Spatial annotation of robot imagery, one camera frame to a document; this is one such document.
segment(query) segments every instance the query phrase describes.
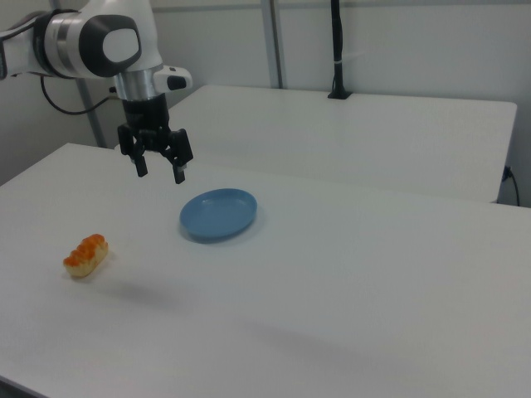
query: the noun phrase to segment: black pole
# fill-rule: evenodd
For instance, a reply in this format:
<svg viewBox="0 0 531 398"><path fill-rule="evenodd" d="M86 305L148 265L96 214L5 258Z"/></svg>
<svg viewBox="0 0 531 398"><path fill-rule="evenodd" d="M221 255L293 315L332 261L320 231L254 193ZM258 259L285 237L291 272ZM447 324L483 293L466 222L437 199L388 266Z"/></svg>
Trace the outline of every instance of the black pole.
<svg viewBox="0 0 531 398"><path fill-rule="evenodd" d="M339 0L331 0L331 8L332 37L334 39L334 87L329 94L329 98L334 100L345 100L352 93L346 91L343 86L343 26L341 25Z"/></svg>

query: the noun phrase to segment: white table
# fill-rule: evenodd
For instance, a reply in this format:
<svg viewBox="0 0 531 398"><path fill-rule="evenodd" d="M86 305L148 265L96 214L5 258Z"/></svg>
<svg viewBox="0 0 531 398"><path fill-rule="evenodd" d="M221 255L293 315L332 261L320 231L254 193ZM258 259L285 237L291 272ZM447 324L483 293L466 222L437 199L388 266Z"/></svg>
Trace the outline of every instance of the white table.
<svg viewBox="0 0 531 398"><path fill-rule="evenodd" d="M0 375L53 398L507 398L531 391L531 213L193 161L173 184L67 145L0 187ZM233 240L178 228L252 192ZM92 233L95 274L61 260Z"/></svg>
<svg viewBox="0 0 531 398"><path fill-rule="evenodd" d="M205 86L170 116L203 163L488 202L515 113L502 102Z"/></svg>

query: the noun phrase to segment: blue plate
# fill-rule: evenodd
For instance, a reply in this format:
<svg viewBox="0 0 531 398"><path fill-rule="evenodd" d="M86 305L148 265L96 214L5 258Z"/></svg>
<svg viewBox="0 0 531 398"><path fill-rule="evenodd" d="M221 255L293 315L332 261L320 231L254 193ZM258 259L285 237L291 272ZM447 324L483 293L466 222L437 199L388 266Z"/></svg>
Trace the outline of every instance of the blue plate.
<svg viewBox="0 0 531 398"><path fill-rule="evenodd" d="M194 197L181 210L181 224L194 237L219 239L243 231L256 216L256 199L240 189L217 189Z"/></svg>

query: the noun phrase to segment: white robot link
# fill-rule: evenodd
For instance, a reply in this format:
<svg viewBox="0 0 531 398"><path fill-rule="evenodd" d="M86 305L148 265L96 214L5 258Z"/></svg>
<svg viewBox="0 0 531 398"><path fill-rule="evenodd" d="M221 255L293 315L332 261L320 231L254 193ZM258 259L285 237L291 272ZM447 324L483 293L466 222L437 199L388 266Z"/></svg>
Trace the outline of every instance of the white robot link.
<svg viewBox="0 0 531 398"><path fill-rule="evenodd" d="M177 184L193 159L184 129L168 126L165 93L192 86L190 73L165 66L149 0L90 0L80 11L34 12L0 32L0 80L21 73L63 79L114 78L126 124L118 127L123 155L139 177L144 152L161 153Z"/></svg>

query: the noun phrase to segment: bread roll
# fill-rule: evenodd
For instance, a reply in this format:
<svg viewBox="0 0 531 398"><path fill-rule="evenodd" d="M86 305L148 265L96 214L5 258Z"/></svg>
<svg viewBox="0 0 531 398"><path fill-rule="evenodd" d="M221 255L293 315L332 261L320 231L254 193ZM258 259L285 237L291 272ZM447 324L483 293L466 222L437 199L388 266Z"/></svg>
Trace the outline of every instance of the bread roll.
<svg viewBox="0 0 531 398"><path fill-rule="evenodd" d="M84 278L105 258L109 245L102 235L94 234L85 238L77 249L63 260L63 265L71 276Z"/></svg>

